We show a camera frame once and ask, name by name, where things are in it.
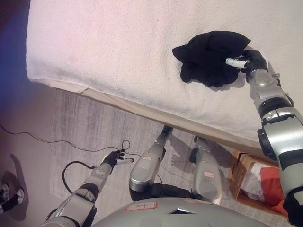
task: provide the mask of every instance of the floor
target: floor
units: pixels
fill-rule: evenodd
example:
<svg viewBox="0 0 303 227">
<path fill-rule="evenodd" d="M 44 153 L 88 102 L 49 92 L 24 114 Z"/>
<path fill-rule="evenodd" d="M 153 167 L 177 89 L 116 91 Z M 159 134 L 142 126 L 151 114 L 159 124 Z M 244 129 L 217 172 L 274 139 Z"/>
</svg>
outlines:
<svg viewBox="0 0 303 227">
<path fill-rule="evenodd" d="M 0 124 L 11 132 L 28 131 L 45 140 L 67 139 L 80 147 L 96 149 L 115 145 L 123 139 L 132 143 L 131 152 L 142 153 L 152 143 L 162 125 L 81 96 L 33 84 L 26 77 L 25 37 L 27 10 L 12 17 L 0 35 Z M 193 135 L 174 130 L 167 143 L 166 161 L 159 175 L 165 183 L 191 187 L 193 166 L 187 162 Z M 226 180 L 228 148 L 212 144 L 218 152 L 223 173 L 222 205 L 263 221 L 270 226 L 289 226 L 286 220 L 249 207 L 231 198 Z M 28 135 L 9 135 L 0 129 L 0 177 L 9 181 L 11 193 L 22 187 L 27 197 L 21 206 L 0 216 L 7 227 L 39 226 L 68 193 L 58 177 L 70 160 L 97 164 L 104 153 L 83 153 L 63 143 L 47 144 Z M 128 192 L 115 192 L 117 185 L 127 188 L 125 176 L 132 166 L 118 166 L 100 195 L 96 220 L 130 201 Z M 68 184 L 76 187 L 88 172 L 79 167 L 67 172 Z"/>
</svg>

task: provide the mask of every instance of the bed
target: bed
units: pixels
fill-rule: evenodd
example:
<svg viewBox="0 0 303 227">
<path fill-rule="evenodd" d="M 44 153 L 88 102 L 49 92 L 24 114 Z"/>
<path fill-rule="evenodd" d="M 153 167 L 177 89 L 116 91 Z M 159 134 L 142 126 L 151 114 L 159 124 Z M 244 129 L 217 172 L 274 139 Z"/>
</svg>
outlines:
<svg viewBox="0 0 303 227">
<path fill-rule="evenodd" d="M 301 0 L 31 0 L 27 76 L 262 155 L 245 75 L 221 88 L 181 81 L 171 49 L 227 30 L 252 40 L 303 112 Z"/>
</svg>

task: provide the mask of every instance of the white cloth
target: white cloth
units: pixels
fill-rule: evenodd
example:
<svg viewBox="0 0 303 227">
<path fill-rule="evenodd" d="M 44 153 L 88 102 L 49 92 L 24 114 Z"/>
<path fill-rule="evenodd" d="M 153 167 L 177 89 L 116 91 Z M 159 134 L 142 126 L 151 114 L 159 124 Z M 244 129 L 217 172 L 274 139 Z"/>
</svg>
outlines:
<svg viewBox="0 0 303 227">
<path fill-rule="evenodd" d="M 246 173 L 241 189 L 243 189 L 249 198 L 265 202 L 260 171 L 262 168 L 267 167 L 269 166 L 260 163 L 254 163 L 251 169 Z"/>
<path fill-rule="evenodd" d="M 228 30 L 251 39 L 302 103 L 302 0 L 31 0 L 27 76 L 63 81 L 257 141 L 260 119 L 243 75 L 225 91 L 179 78 L 174 47 Z"/>
</svg>

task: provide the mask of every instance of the wire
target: wire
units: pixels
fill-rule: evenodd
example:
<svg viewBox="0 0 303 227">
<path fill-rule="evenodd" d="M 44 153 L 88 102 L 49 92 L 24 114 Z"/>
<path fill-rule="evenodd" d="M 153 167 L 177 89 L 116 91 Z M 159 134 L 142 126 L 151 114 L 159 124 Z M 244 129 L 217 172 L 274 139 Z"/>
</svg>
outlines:
<svg viewBox="0 0 303 227">
<path fill-rule="evenodd" d="M 32 138 L 34 138 L 34 139 L 36 139 L 36 140 L 38 140 L 38 141 L 40 141 L 40 142 L 43 142 L 43 143 L 59 143 L 59 142 L 64 142 L 64 143 L 67 143 L 67 144 L 69 144 L 70 146 L 72 146 L 72 147 L 74 147 L 74 148 L 76 148 L 76 149 L 78 149 L 78 150 L 87 151 L 87 152 L 99 152 L 99 151 L 102 151 L 102 150 L 105 150 L 105 149 L 108 149 L 108 148 L 113 148 L 113 149 L 116 149 L 116 150 L 120 150 L 119 148 L 112 147 L 112 146 L 105 147 L 105 148 L 98 149 L 98 150 L 89 150 L 89 149 L 79 148 L 79 147 L 77 147 L 76 145 L 73 145 L 71 142 L 69 142 L 69 141 L 67 141 L 67 140 L 47 141 L 47 140 L 41 139 L 41 138 L 39 138 L 39 137 L 35 136 L 34 134 L 32 134 L 32 133 L 30 133 L 30 132 L 27 132 L 27 131 L 18 132 L 18 133 L 13 133 L 13 132 L 10 132 L 10 131 L 8 131 L 7 129 L 5 129 L 1 124 L 0 124 L 0 127 L 1 127 L 5 132 L 7 132 L 8 134 L 11 134 L 11 135 L 22 135 L 22 134 L 27 134 L 27 135 L 31 136 Z M 126 142 L 128 143 L 128 147 L 125 148 L 125 147 L 124 147 L 124 144 L 125 144 Z M 130 143 L 129 140 L 124 140 L 124 141 L 122 141 L 122 149 L 125 150 L 125 153 L 126 153 L 126 154 L 128 154 L 128 155 L 136 155 L 136 156 L 141 157 L 141 155 L 139 155 L 139 154 L 133 154 L 133 153 L 126 152 L 126 150 L 128 150 L 128 149 L 130 148 L 130 146 L 131 146 L 131 143 Z M 64 174 L 65 174 L 66 168 L 67 168 L 69 165 L 71 165 L 72 163 L 79 163 L 79 164 L 83 164 L 83 165 L 84 165 L 85 167 L 87 167 L 87 168 L 93 168 L 93 166 L 90 167 L 90 166 L 88 166 L 87 164 L 85 164 L 85 163 L 83 163 L 83 162 L 80 162 L 80 161 L 70 162 L 69 164 L 66 165 L 66 167 L 64 168 L 64 170 L 63 170 L 63 172 L 62 172 L 62 180 L 63 180 L 64 186 L 65 186 L 66 189 L 69 191 L 69 193 L 72 193 L 72 191 L 69 189 L 69 187 L 68 187 L 68 185 L 67 185 L 67 183 L 66 183 L 66 181 L 65 181 L 65 175 L 64 175 Z M 171 173 L 171 174 L 173 174 L 173 175 L 175 175 L 175 176 L 178 176 L 178 177 L 183 178 L 182 176 L 179 176 L 179 175 L 177 175 L 177 174 L 174 174 L 174 173 L 168 171 L 166 168 L 164 168 L 164 170 L 167 171 L 167 172 L 169 172 L 169 173 Z"/>
<path fill-rule="evenodd" d="M 157 174 L 157 177 L 159 177 L 160 181 L 161 181 L 161 184 L 163 184 L 162 182 L 162 178 Z"/>
<path fill-rule="evenodd" d="M 54 214 L 56 211 L 57 211 L 57 208 L 53 209 L 51 212 L 49 212 L 49 214 L 47 215 L 45 221 L 47 221 L 51 217 L 51 215 Z"/>
<path fill-rule="evenodd" d="M 67 190 L 70 194 L 72 194 L 72 191 L 70 190 L 70 188 L 68 187 L 68 185 L 67 185 L 67 183 L 66 183 L 66 181 L 65 181 L 65 171 L 66 171 L 67 167 L 69 167 L 71 164 L 74 164 L 74 163 L 81 164 L 81 165 L 85 166 L 85 167 L 88 168 L 88 169 L 94 169 L 94 168 L 95 168 L 94 166 L 89 166 L 89 165 L 87 165 L 87 164 L 85 164 L 85 163 L 83 163 L 83 162 L 80 162 L 80 161 L 72 161 L 72 162 L 70 162 L 69 164 L 67 164 L 67 165 L 65 166 L 65 168 L 64 168 L 63 171 L 62 171 L 62 181 L 63 181 L 63 184 L 64 184 L 66 190 Z"/>
<path fill-rule="evenodd" d="M 87 152 L 99 152 L 99 151 L 102 151 L 102 150 L 105 150 L 105 149 L 108 149 L 108 148 L 113 148 L 113 149 L 119 150 L 119 148 L 115 148 L 115 147 L 112 147 L 112 146 L 109 146 L 109 147 L 106 147 L 106 148 L 102 148 L 102 149 L 98 149 L 98 150 L 88 150 L 88 149 L 84 149 L 84 148 L 79 148 L 79 147 L 77 147 L 76 145 L 73 145 L 71 142 L 69 142 L 69 141 L 67 141 L 67 140 L 47 141 L 47 140 L 41 139 L 41 138 L 39 138 L 39 137 L 37 137 L 37 136 L 35 136 L 35 135 L 33 135 L 33 134 L 27 132 L 27 131 L 25 131 L 25 132 L 13 133 L 13 132 L 10 132 L 10 131 L 6 130 L 1 124 L 0 124 L 0 127 L 1 127 L 4 131 L 6 131 L 8 134 L 11 134 L 11 135 L 27 134 L 27 135 L 31 136 L 32 138 L 34 138 L 34 139 L 36 139 L 36 140 L 38 140 L 38 141 L 41 141 L 41 142 L 43 142 L 43 143 L 59 143 L 59 142 L 64 142 L 64 143 L 67 143 L 67 144 L 69 144 L 70 146 L 72 146 L 72 147 L 74 147 L 74 148 L 76 148 L 76 149 L 78 149 L 78 150 L 87 151 Z"/>
</svg>

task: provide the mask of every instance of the black cloth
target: black cloth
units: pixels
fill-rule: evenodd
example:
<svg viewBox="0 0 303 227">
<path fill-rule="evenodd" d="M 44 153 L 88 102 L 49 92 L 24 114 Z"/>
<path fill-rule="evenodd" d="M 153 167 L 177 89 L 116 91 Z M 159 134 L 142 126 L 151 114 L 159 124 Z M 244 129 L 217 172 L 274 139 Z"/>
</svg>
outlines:
<svg viewBox="0 0 303 227">
<path fill-rule="evenodd" d="M 176 47 L 173 55 L 183 63 L 183 82 L 198 80 L 208 87 L 233 83 L 239 69 L 225 64 L 226 58 L 243 53 L 250 40 L 236 32 L 212 31 L 192 38 L 188 44 Z"/>
<path fill-rule="evenodd" d="M 9 210 L 13 209 L 13 207 L 17 206 L 19 204 L 18 198 L 19 198 L 19 196 L 17 194 L 15 194 L 13 196 L 13 198 L 11 198 L 10 200 L 7 200 L 4 204 L 2 204 L 3 211 L 4 212 L 9 211 Z"/>
</svg>

